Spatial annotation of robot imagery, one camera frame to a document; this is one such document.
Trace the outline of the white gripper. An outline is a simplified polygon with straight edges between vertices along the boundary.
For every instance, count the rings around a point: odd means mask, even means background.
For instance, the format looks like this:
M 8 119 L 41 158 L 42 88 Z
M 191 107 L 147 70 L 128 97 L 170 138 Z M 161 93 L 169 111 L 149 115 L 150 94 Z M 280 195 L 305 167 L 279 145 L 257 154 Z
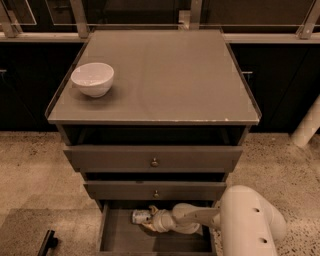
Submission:
M 155 205 L 149 206 L 150 213 L 153 215 L 151 223 L 142 223 L 142 225 L 153 231 L 164 233 L 175 227 L 175 221 L 168 210 L 159 210 Z

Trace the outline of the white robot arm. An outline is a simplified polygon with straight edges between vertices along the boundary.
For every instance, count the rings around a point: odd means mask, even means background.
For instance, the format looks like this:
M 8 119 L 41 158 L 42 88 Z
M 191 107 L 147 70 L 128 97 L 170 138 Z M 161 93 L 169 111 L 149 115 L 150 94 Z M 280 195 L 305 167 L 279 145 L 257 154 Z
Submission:
M 223 256 L 278 256 L 275 242 L 286 236 L 286 221 L 255 190 L 235 185 L 221 197 L 220 208 L 176 204 L 172 210 L 150 206 L 139 224 L 154 232 L 193 234 L 201 225 L 219 230 Z

